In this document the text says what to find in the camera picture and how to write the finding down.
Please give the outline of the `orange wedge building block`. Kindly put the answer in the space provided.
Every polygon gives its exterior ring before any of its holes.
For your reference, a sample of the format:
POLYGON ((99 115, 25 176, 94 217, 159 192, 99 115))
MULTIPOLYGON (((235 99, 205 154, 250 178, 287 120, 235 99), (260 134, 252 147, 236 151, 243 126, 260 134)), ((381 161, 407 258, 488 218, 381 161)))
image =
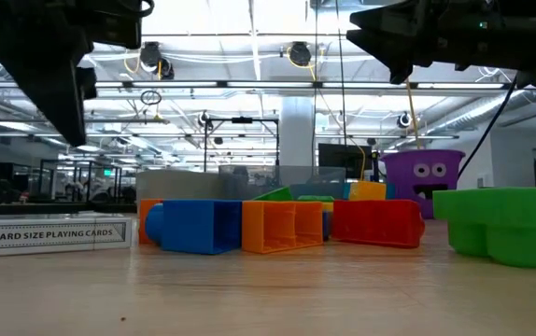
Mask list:
POLYGON ((322 245, 320 202, 244 201, 242 249, 269 254, 322 245))

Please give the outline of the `light grey plastic bin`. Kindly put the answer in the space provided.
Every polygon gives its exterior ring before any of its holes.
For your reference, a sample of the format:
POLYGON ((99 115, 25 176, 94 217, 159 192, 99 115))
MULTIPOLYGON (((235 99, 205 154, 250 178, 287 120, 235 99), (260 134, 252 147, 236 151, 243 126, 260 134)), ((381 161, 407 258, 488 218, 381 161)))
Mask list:
POLYGON ((218 174, 181 170, 140 172, 135 178, 137 200, 223 199, 223 181, 218 174))

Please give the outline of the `red plastic building block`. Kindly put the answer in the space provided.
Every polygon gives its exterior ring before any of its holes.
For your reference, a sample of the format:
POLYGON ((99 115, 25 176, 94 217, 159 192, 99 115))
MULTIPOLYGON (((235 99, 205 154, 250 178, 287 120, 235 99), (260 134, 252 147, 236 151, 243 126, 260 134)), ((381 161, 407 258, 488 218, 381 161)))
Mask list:
POLYGON ((418 248, 425 221, 408 200, 335 201, 331 237, 365 245, 418 248))

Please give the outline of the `clear grey plastic bin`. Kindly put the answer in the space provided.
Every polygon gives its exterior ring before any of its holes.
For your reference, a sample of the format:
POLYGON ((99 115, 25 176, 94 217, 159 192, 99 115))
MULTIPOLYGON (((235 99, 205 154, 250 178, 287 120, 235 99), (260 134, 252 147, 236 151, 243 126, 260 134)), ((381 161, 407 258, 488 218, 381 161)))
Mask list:
POLYGON ((293 201, 301 195, 343 199, 346 171, 336 167, 221 165, 219 177, 228 199, 254 200, 283 187, 290 188, 293 201))

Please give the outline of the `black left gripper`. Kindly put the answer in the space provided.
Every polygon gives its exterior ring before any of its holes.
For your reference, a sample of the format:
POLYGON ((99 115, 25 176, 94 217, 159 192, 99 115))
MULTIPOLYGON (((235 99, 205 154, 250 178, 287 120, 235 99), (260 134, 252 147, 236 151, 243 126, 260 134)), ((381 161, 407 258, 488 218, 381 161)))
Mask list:
POLYGON ((85 29, 67 18, 66 0, 0 0, 0 64, 58 133, 86 143, 83 100, 97 97, 93 68, 78 68, 92 52, 85 29))

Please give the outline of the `black monitor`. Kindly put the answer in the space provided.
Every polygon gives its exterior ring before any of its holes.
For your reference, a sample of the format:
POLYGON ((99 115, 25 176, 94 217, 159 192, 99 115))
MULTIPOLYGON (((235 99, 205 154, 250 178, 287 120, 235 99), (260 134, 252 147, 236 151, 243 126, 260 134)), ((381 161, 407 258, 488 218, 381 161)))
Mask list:
POLYGON ((371 147, 320 143, 317 153, 319 166, 345 168, 346 178, 361 179, 372 169, 371 147))

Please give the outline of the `black rig frame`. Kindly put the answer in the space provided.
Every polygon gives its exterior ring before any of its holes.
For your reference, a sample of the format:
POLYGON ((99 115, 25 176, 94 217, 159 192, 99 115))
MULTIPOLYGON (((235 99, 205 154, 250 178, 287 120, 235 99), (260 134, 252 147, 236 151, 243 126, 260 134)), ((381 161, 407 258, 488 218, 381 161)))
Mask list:
POLYGON ((252 117, 233 117, 233 118, 205 118, 204 124, 204 165, 203 172, 207 172, 207 159, 208 159, 208 138, 210 135, 209 132, 209 123, 216 121, 218 124, 213 128, 214 131, 217 131, 219 127, 224 123, 228 122, 231 124, 252 124, 259 123, 264 126, 269 133, 275 138, 275 165, 280 165, 280 123, 278 119, 268 119, 268 118, 252 118, 252 117), (275 125, 275 132, 273 132, 267 124, 272 122, 275 125))

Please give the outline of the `small orange building block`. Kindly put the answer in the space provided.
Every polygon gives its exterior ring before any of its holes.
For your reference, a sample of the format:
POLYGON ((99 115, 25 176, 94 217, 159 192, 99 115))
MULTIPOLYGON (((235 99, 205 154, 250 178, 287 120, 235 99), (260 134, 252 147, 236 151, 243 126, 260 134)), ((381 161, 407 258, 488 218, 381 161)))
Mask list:
POLYGON ((160 245, 164 224, 163 200, 144 199, 139 204, 138 243, 160 245))

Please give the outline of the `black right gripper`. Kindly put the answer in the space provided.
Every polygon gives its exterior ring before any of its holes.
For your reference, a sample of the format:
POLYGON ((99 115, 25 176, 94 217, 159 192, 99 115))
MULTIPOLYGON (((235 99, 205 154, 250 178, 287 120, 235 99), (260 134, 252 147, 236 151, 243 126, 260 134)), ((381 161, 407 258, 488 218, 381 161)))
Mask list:
POLYGON ((536 0, 402 0, 354 12, 346 39, 403 83, 416 64, 536 71, 536 0))

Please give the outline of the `large blue building block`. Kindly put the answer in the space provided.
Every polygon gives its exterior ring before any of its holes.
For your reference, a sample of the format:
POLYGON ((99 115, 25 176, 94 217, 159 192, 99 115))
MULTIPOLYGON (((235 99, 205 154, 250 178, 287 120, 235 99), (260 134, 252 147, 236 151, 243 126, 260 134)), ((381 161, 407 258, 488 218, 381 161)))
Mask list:
POLYGON ((165 200, 144 221, 147 238, 161 250, 217 255, 242 245, 242 203, 221 200, 165 200))

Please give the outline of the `white framed playing card box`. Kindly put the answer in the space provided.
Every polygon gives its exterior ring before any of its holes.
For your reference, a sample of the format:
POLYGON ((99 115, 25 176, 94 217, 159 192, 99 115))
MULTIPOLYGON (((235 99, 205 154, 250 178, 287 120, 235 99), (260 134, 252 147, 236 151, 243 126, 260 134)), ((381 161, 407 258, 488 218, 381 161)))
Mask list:
POLYGON ((134 221, 118 214, 0 217, 0 257, 129 248, 134 221))

